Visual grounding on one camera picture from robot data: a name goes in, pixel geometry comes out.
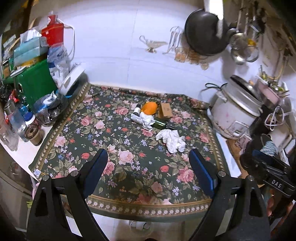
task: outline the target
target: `frying pan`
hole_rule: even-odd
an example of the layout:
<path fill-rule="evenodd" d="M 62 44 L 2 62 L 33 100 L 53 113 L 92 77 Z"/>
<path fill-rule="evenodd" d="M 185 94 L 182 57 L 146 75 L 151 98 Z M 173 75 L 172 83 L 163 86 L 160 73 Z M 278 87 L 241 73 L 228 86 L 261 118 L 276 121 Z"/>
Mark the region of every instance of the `frying pan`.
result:
<path fill-rule="evenodd" d="M 189 15 L 185 23 L 185 37 L 189 46 L 198 54 L 212 56 L 221 53 L 228 44 L 228 25 L 223 20 L 222 38 L 216 36 L 218 17 L 215 14 L 197 10 Z"/>

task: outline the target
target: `floral tablecloth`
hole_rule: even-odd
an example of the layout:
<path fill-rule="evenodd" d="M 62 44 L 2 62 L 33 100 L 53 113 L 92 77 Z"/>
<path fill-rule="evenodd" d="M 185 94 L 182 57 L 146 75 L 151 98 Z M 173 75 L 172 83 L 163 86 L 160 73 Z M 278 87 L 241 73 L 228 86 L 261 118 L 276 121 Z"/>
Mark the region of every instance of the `floral tablecloth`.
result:
<path fill-rule="evenodd" d="M 185 137 L 183 153 L 170 154 L 130 119 L 137 104 L 168 102 L 169 120 Z M 185 95 L 156 94 L 86 83 L 63 120 L 48 134 L 31 171 L 40 180 L 67 176 L 90 161 L 99 148 L 108 163 L 94 193 L 86 200 L 92 212 L 139 221 L 181 221 L 203 215 L 211 199 L 204 195 L 188 160 L 198 148 L 207 161 L 228 172 L 219 143 L 205 115 L 208 105 Z"/>

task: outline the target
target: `blue cap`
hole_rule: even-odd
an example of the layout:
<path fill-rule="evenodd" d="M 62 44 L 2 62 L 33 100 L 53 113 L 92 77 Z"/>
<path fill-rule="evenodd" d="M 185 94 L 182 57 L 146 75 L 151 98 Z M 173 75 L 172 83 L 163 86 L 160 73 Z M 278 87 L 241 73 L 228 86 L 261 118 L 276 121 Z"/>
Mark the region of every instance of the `blue cap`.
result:
<path fill-rule="evenodd" d="M 29 121 L 33 118 L 33 112 L 28 112 L 27 114 L 24 115 L 25 121 Z"/>

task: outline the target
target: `wall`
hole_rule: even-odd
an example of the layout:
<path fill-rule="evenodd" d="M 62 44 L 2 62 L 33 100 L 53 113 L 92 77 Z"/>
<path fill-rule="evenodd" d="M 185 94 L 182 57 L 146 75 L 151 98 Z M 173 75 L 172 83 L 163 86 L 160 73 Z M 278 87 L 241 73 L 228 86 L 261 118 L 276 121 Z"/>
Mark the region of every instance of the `wall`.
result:
<path fill-rule="evenodd" d="M 230 23 L 237 18 L 238 6 L 231 0 L 225 2 L 224 16 Z M 254 63 L 238 66 L 227 48 L 210 59 L 204 71 L 200 66 L 174 61 L 173 54 L 163 55 L 167 46 L 158 48 L 156 54 L 145 52 L 140 35 L 169 42 L 171 27 L 183 27 L 198 6 L 202 7 L 202 2 L 197 0 L 40 0 L 32 8 L 30 19 L 54 10 L 61 20 L 75 27 L 73 61 L 85 64 L 91 83 L 182 93 L 208 102 L 215 91 L 202 91 L 205 83 L 221 85 L 232 74 L 252 79 L 266 57 L 261 53 Z M 46 20 L 42 18 L 39 26 L 44 26 Z M 66 29 L 64 36 L 69 50 L 71 30 Z M 265 59 L 269 68 L 275 61 L 274 57 Z"/>

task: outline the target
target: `rice cooker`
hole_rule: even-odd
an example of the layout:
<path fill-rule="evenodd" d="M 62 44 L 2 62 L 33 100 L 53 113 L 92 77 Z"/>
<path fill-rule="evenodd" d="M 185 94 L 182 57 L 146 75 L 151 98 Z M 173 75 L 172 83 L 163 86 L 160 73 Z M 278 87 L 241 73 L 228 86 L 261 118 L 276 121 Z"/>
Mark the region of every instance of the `rice cooker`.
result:
<path fill-rule="evenodd" d="M 213 126 L 227 139 L 239 139 L 260 116 L 262 103 L 232 79 L 216 94 Z"/>

